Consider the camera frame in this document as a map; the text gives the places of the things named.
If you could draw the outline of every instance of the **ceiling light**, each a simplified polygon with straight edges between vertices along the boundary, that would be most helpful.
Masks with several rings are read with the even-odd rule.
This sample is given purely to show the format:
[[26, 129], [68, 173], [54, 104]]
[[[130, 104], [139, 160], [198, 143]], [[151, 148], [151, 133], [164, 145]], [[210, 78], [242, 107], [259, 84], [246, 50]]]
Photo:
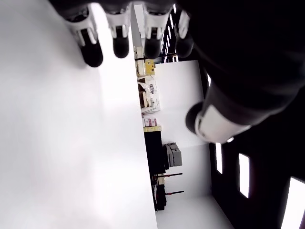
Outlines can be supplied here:
[[281, 229], [299, 229], [305, 211], [305, 184], [290, 178], [287, 205]]
[[208, 82], [209, 82], [209, 86], [211, 86], [211, 78], [210, 78], [209, 74], [208, 74]]
[[172, 19], [172, 14], [170, 14], [170, 20], [171, 20], [171, 25], [172, 25], [172, 29], [173, 29], [173, 19]]
[[232, 142], [234, 140], [234, 138], [233, 137], [231, 137], [228, 141], [227, 141], [227, 143], [230, 143], [230, 142]]
[[216, 143], [216, 168], [218, 172], [223, 173], [223, 155], [220, 143]]
[[168, 34], [170, 35], [170, 39], [172, 38], [170, 26], [168, 26]]
[[239, 191], [249, 198], [249, 157], [239, 154]]

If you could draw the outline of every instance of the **desk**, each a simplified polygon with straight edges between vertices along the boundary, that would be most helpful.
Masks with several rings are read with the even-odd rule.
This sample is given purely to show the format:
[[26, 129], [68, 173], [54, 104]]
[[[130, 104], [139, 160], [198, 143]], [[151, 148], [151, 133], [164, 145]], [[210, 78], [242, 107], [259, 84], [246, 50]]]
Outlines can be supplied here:
[[47, 2], [0, 3], [1, 229], [157, 229], [132, 48], [94, 13], [98, 69]]

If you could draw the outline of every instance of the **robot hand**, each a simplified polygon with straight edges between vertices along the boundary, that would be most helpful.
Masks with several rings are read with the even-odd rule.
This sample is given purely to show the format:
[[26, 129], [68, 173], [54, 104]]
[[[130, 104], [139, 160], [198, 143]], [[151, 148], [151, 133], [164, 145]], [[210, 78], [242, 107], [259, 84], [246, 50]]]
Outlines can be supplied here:
[[[93, 1], [106, 13], [115, 55], [127, 56], [130, 0], [49, 1], [64, 18], [89, 66], [98, 67], [103, 61], [90, 7]], [[301, 6], [294, 8], [300, 13], [283, 15], [274, 14], [273, 9], [286, 11], [285, 5], [277, 1], [273, 7], [257, 3], [255, 13], [251, 11], [253, 5], [236, 2], [177, 1], [185, 11], [177, 28], [176, 52], [186, 57], [194, 46], [212, 78], [204, 103], [196, 104], [187, 114], [186, 125], [192, 132], [207, 142], [224, 143], [293, 101], [305, 85], [304, 20], [303, 12], [297, 10]], [[144, 53], [150, 59], [160, 54], [161, 36], [174, 3], [144, 1]], [[267, 30], [260, 29], [264, 22]]]
[[[103, 61], [96, 23], [91, 10], [92, 0], [50, 0], [55, 10], [64, 18], [82, 52], [85, 62], [91, 67], [98, 67]], [[129, 52], [128, 31], [132, 2], [130, 0], [95, 0], [105, 13], [113, 38], [113, 51], [118, 58], [124, 58]], [[174, 1], [147, 0], [144, 3], [145, 47], [144, 53], [150, 59], [160, 54], [161, 36], [166, 27]], [[193, 48], [193, 41], [188, 33], [190, 17], [183, 11], [178, 26], [176, 51], [180, 57], [188, 56]]]

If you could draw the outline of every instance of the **white wall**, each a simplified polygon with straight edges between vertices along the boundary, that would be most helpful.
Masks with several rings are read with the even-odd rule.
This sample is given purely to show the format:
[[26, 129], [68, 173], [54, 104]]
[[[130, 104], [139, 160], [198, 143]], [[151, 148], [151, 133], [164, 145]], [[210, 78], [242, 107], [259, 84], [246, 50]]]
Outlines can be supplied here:
[[199, 146], [204, 142], [185, 125], [188, 110], [203, 100], [199, 65], [197, 61], [161, 63], [156, 65], [155, 79], [161, 111], [155, 117], [162, 125], [162, 142], [177, 142], [179, 147]]
[[234, 229], [213, 197], [176, 201], [156, 216], [158, 229]]
[[211, 193], [211, 170], [208, 145], [179, 148], [183, 166], [172, 167], [166, 174], [183, 173], [165, 178], [165, 191], [184, 193], [167, 196], [169, 205], [180, 199], [198, 198]]
[[167, 170], [167, 174], [183, 173], [166, 178], [167, 192], [184, 190], [168, 196], [168, 200], [197, 198], [211, 193], [211, 169], [208, 145], [190, 132], [185, 116], [195, 103], [203, 100], [197, 61], [157, 64], [155, 76], [161, 111], [145, 117], [155, 117], [162, 126], [163, 144], [176, 142], [182, 152], [183, 166]]

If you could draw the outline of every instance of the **cardboard box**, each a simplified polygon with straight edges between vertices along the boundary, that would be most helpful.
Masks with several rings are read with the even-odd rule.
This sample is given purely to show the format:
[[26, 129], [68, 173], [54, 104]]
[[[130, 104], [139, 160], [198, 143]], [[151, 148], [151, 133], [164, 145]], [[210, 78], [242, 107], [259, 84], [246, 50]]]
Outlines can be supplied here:
[[150, 118], [145, 118], [145, 126], [146, 127], [152, 126], [152, 120]]
[[147, 132], [153, 132], [154, 131], [154, 127], [146, 127], [147, 128]]
[[162, 127], [161, 127], [161, 126], [155, 126], [155, 127], [154, 127], [154, 130], [155, 130], [155, 131], [162, 131]]
[[147, 99], [146, 99], [146, 92], [139, 92], [139, 98], [140, 98], [140, 107], [145, 108], [147, 107]]
[[152, 126], [157, 126], [157, 119], [152, 118]]

